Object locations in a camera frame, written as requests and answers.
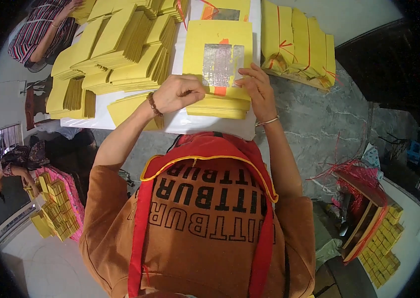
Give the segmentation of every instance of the silver bangle bracelet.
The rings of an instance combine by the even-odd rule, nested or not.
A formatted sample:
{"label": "silver bangle bracelet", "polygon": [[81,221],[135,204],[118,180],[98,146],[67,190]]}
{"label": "silver bangle bracelet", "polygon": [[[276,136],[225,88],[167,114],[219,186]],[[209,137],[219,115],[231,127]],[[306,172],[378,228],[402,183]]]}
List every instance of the silver bangle bracelet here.
{"label": "silver bangle bracelet", "polygon": [[266,121],[266,122],[257,122],[256,124],[255,124],[255,127],[259,127],[259,126],[265,126],[265,124],[268,124],[268,123],[271,123],[271,122],[275,122],[276,120],[278,120],[280,118],[280,116],[278,115],[278,116],[276,116],[276,118],[274,118],[274,119],[272,119],[272,120],[269,120],[269,121]]}

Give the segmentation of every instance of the brown t-shirt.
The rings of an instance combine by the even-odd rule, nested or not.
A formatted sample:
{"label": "brown t-shirt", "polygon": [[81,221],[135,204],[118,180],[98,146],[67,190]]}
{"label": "brown t-shirt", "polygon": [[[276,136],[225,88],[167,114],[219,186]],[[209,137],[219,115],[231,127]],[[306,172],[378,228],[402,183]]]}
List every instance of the brown t-shirt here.
{"label": "brown t-shirt", "polygon": [[[180,161],[155,179],[143,249],[148,276],[143,270],[141,289],[245,298],[268,209],[262,190],[238,160],[194,162]],[[138,191],[130,199],[126,193],[117,173],[92,169],[79,247],[89,271],[113,298],[127,294]],[[280,196],[273,212],[273,255],[262,296],[283,296],[288,263],[289,296],[306,298],[314,288],[312,202]]]}

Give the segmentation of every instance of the yellow trim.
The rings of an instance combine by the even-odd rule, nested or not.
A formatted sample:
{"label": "yellow trim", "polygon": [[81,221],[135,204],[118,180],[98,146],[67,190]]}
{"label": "yellow trim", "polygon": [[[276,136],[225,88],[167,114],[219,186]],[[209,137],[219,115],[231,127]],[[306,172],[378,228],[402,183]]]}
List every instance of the yellow trim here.
{"label": "yellow trim", "polygon": [[273,181],[271,182],[271,187],[272,187],[272,189],[273,189],[273,194],[274,194],[274,197],[275,197],[275,199],[273,200],[273,198],[272,198],[272,196],[271,196],[271,193],[270,193],[270,190],[268,189],[268,186],[266,185],[266,181],[265,181],[265,179],[263,179],[263,175],[261,175],[261,173],[260,173],[260,171],[258,170],[258,168],[257,167],[255,167],[255,165],[254,164],[252,164],[250,161],[248,161],[248,160],[246,160],[246,159],[243,159],[243,158],[240,158],[240,157],[236,157],[236,156],[229,156],[229,155],[216,155],[216,156],[211,156],[211,157],[203,157],[203,156],[198,156],[198,155],[190,155],[190,156],[185,156],[185,157],[179,157],[179,158],[177,158],[177,159],[174,159],[174,160],[172,160],[171,162],[169,162],[169,163],[167,163],[165,166],[163,166],[162,168],[160,168],[160,170],[158,170],[157,171],[157,173],[155,173],[155,175],[153,175],[152,177],[149,177],[149,178],[145,178],[144,177],[144,175],[145,175],[145,173],[146,173],[146,171],[147,171],[147,168],[148,168],[148,166],[149,166],[149,164],[150,164],[150,162],[154,159],[154,158],[156,158],[156,157],[161,157],[161,156],[163,156],[163,155],[154,155],[153,157],[151,157],[148,161],[147,161],[147,163],[146,163],[146,166],[144,167],[144,170],[142,171],[142,174],[140,175],[140,180],[141,181],[150,181],[150,180],[152,180],[152,179],[154,179],[155,177],[157,177],[161,172],[163,172],[163,169],[165,169],[167,166],[169,166],[169,165],[171,165],[171,164],[175,164],[176,162],[178,162],[178,161],[181,161],[181,160],[185,160],[185,159],[201,159],[201,160],[209,160],[209,159],[215,159],[215,158],[232,158],[232,159],[237,159],[237,160],[240,160],[240,161],[243,161],[243,162],[245,162],[245,163],[247,163],[247,164],[250,164],[255,170],[256,170],[256,172],[258,173],[258,175],[260,175],[260,178],[261,178],[261,180],[263,181],[263,184],[264,184],[264,186],[265,186],[265,191],[266,191],[266,194],[269,196],[269,198],[270,198],[270,201],[272,201],[272,203],[276,203],[276,202],[278,202],[278,194],[276,193],[276,191],[275,191],[275,189],[274,189],[274,185],[273,185]]}

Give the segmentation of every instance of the gray marble surface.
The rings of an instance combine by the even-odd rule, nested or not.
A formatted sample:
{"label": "gray marble surface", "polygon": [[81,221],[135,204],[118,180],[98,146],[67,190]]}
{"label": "gray marble surface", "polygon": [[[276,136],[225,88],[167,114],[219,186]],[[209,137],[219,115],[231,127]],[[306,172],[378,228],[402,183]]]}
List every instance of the gray marble surface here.
{"label": "gray marble surface", "polygon": [[[336,82],[327,94],[304,84],[270,76],[280,121],[303,179],[304,194],[327,202],[336,191],[334,179],[306,180],[329,167],[322,163],[342,162],[361,155],[366,135],[382,155],[390,145],[378,136],[386,137],[386,132],[390,132],[399,138],[410,138],[417,134],[417,123],[408,112],[374,107],[339,63],[336,74],[340,82]],[[93,133],[99,145],[110,131],[93,129]],[[155,154],[165,154],[175,137],[175,134],[143,132],[123,169],[138,181],[147,160]],[[254,140],[263,161],[269,166],[269,148],[263,129],[257,129]]]}

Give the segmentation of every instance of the floral shirt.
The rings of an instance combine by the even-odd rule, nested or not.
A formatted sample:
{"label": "floral shirt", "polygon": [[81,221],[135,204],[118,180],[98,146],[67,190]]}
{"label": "floral shirt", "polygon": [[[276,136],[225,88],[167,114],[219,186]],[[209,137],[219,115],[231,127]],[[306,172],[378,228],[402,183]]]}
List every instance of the floral shirt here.
{"label": "floral shirt", "polygon": [[49,159],[44,155],[44,141],[37,142],[31,148],[18,146],[0,159],[0,166],[5,177],[12,176],[11,166],[36,170],[45,164],[49,164]]}

